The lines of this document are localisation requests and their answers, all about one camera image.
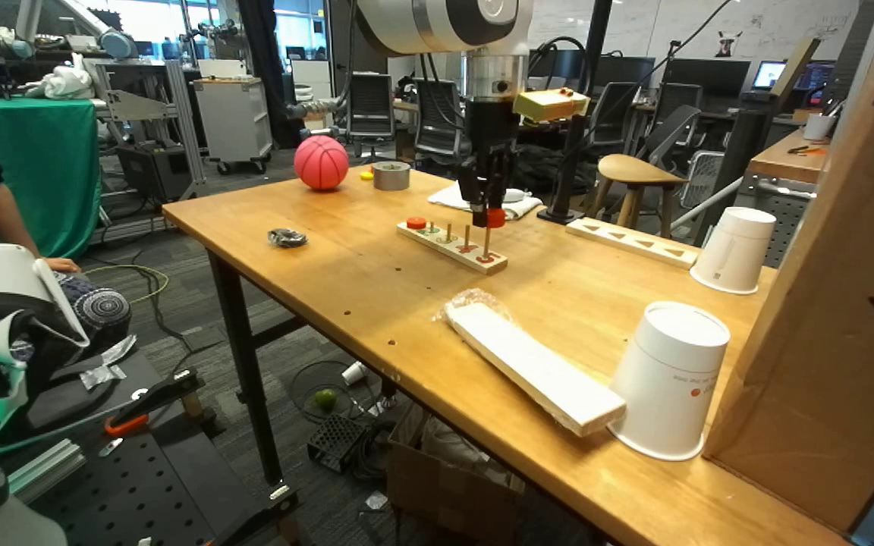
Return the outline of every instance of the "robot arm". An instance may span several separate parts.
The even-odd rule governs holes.
[[[458,172],[473,224],[499,228],[516,159],[514,100],[527,82],[532,0],[351,0],[363,35],[385,55],[466,52],[465,135]]]

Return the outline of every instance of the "black pegboard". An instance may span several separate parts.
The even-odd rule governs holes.
[[[152,435],[125,438],[101,459],[108,440],[99,431],[74,438],[86,465],[31,507],[62,526],[69,546],[134,546],[146,536],[155,546],[207,544],[214,533]]]
[[[309,438],[306,449],[309,459],[339,473],[346,472],[353,462],[353,452],[366,428],[353,419],[330,415]]]

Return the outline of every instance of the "cardboard box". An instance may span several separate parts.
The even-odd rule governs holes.
[[[865,82],[704,452],[843,535],[874,505],[874,66]]]
[[[512,544],[524,483],[512,475],[510,487],[505,487],[423,453],[420,436],[429,417],[424,408],[414,404],[389,436],[389,501],[482,544]]]

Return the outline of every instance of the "green tablecloth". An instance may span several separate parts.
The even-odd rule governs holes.
[[[79,256],[96,228],[100,167],[88,100],[0,99],[0,165],[43,256]]]

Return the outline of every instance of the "wooden table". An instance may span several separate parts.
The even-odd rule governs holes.
[[[799,148],[799,146],[812,146],[812,148],[821,148],[827,152],[830,142],[815,144],[810,140],[805,140],[799,129],[751,159],[748,171],[759,176],[783,177],[788,180],[816,184],[818,176],[821,176],[822,167],[825,167],[828,153],[816,153],[816,155],[812,153],[808,153],[808,155],[788,153],[789,149]]]
[[[493,233],[492,249],[510,262],[486,277],[396,233],[395,225],[410,215],[464,229],[467,213],[426,203],[447,184],[414,172],[409,190],[384,193],[353,170],[333,193],[314,193],[290,180],[164,206],[167,218],[211,256],[264,457],[274,456],[274,444],[261,446],[272,431],[254,348],[278,332],[246,333],[239,275],[621,543],[844,543],[702,457],[663,463],[606,431],[576,438],[450,326],[432,319],[455,294],[479,287],[503,302],[525,331],[608,383],[646,305],[697,305],[722,319],[732,334],[713,419],[773,270],[764,270],[757,294],[719,293],[682,269],[574,237],[529,214]],[[272,228],[305,232],[309,244],[273,248],[266,239]]]

